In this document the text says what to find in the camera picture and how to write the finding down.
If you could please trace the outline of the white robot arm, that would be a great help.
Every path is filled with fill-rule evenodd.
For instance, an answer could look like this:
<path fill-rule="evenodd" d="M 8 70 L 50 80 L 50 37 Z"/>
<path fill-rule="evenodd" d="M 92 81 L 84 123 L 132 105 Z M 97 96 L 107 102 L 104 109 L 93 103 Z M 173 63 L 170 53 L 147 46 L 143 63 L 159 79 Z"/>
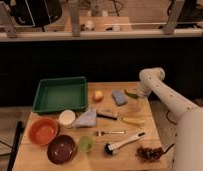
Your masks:
<path fill-rule="evenodd" d="M 178 118 L 173 171 L 203 171 L 203 107 L 198 106 L 163 83 L 162 68 L 143 69 L 139 73 L 137 95 L 151 92 Z"/>

